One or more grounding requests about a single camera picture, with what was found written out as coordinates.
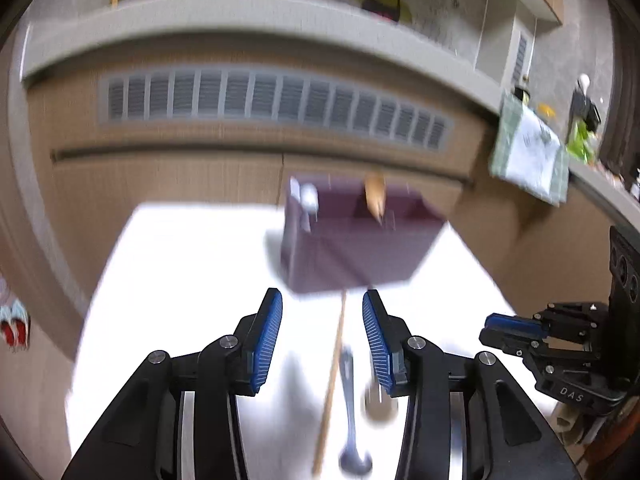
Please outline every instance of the cabinet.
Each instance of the cabinet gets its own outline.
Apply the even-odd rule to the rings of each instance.
[[[136,155],[63,162],[53,168],[52,227],[91,296],[120,232],[143,202],[276,204],[282,157],[219,153]]]

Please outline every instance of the spoon handle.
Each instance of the spoon handle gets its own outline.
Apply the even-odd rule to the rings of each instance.
[[[348,443],[355,444],[356,420],[353,407],[353,354],[349,348],[343,348],[340,353],[340,378],[344,390],[344,402],[347,404],[347,419],[349,423]]]

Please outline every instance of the purple box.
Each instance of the purple box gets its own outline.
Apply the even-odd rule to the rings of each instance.
[[[280,257],[296,293],[408,280],[445,222],[408,186],[387,184],[382,224],[367,208],[361,180],[299,174],[286,193]],[[309,195],[317,212],[301,203]]]

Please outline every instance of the white tabletop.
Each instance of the white tabletop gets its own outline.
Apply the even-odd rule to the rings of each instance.
[[[73,453],[152,350],[171,356],[202,350],[258,310],[266,289],[280,289],[284,313],[266,384],[238,397],[252,480],[310,478],[329,377],[340,293],[296,296],[279,271],[284,212],[272,206],[140,206],[105,268],[86,318],[66,419]],[[495,283],[446,225],[411,280],[379,286],[389,314],[445,352],[473,357],[492,312],[512,314]],[[362,323],[364,289],[347,298],[345,345],[354,355],[356,404],[370,380]],[[555,401],[534,389],[521,359],[496,352],[542,413]],[[370,478],[394,478],[407,400],[395,421],[377,427],[356,407],[359,446],[373,458]],[[322,478],[341,478],[346,442],[342,385],[336,384]]]

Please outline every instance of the air vent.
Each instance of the air vent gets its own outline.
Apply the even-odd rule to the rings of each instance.
[[[149,83],[149,115],[151,117],[166,117],[168,99],[169,75],[154,74]]]
[[[378,120],[376,121],[376,133],[383,137],[391,135],[391,123],[394,121],[396,114],[396,103],[391,101],[382,101],[380,110],[378,111]]]
[[[398,117],[398,124],[396,125],[396,133],[394,137],[397,140],[406,141],[409,138],[411,132],[411,126],[414,122],[414,109],[402,107],[400,108],[400,115]]]
[[[513,69],[512,82],[518,84],[522,77],[524,69],[524,59],[527,53],[527,38],[523,34],[520,35],[520,43],[518,44],[518,53],[516,54],[516,65]]]
[[[220,72],[202,72],[198,92],[198,115],[217,114],[220,100]]]
[[[177,73],[174,80],[174,115],[191,114],[195,74]]]
[[[102,122],[293,122],[434,151],[444,149],[453,128],[441,113],[396,96],[272,66],[159,67],[146,75],[111,75],[99,85]]]
[[[249,74],[230,73],[226,80],[225,115],[244,115]]]
[[[356,106],[356,117],[353,119],[353,129],[368,132],[373,117],[373,109],[376,107],[376,98],[369,94],[360,94]]]
[[[434,118],[433,126],[431,127],[431,132],[427,139],[427,148],[430,150],[439,150],[446,129],[447,125],[442,117]]]
[[[282,81],[282,94],[280,94],[279,119],[298,119],[300,102],[302,101],[302,89],[305,82],[302,79],[284,77]]]
[[[418,114],[418,121],[415,123],[414,135],[411,138],[412,144],[424,146],[424,139],[427,138],[427,129],[429,128],[430,123],[431,116],[429,114],[422,112]]]
[[[109,81],[108,100],[109,120],[120,120],[124,111],[124,81],[122,79]]]
[[[145,115],[145,78],[143,77],[129,79],[127,115],[130,119],[142,118]]]
[[[336,88],[334,103],[331,108],[329,124],[334,128],[346,128],[349,121],[349,113],[353,103],[353,90]]]
[[[274,75],[257,75],[251,100],[252,117],[271,117],[276,97],[277,78]]]
[[[306,98],[305,123],[322,123],[329,100],[329,83],[312,81]]]

